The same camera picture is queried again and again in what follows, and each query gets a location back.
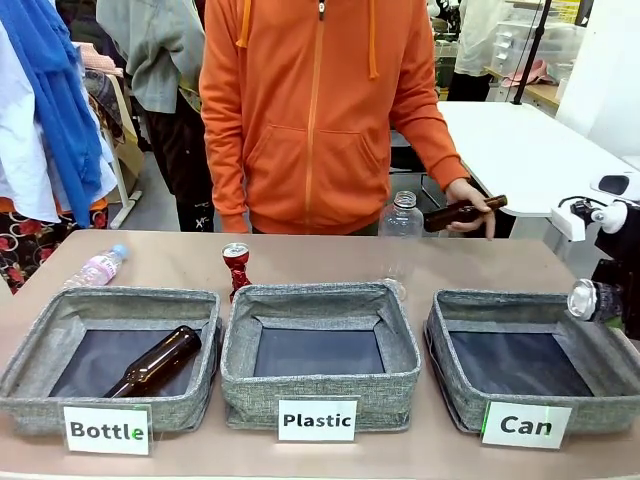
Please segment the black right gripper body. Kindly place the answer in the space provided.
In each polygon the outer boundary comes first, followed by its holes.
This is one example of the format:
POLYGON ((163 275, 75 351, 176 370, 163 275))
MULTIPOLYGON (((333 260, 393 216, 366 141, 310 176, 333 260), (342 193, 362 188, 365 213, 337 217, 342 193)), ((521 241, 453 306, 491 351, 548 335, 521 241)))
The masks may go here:
POLYGON ((622 290, 625 305, 639 304, 639 207, 613 202, 602 210, 595 246, 607 259, 597 264, 592 279, 622 290))

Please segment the person's left hand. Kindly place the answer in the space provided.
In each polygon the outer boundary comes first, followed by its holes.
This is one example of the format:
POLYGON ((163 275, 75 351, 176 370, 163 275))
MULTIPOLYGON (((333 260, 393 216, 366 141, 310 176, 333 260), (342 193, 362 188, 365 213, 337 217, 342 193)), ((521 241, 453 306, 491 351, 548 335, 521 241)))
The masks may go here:
POLYGON ((466 233, 485 228, 485 238, 492 240, 495 234, 496 219, 494 211, 491 210, 485 197, 474 188, 467 179, 459 178, 454 180, 445 189, 445 195, 449 204, 459 201, 469 201, 480 213, 481 216, 472 222, 453 222, 447 226, 447 230, 452 233, 466 233))

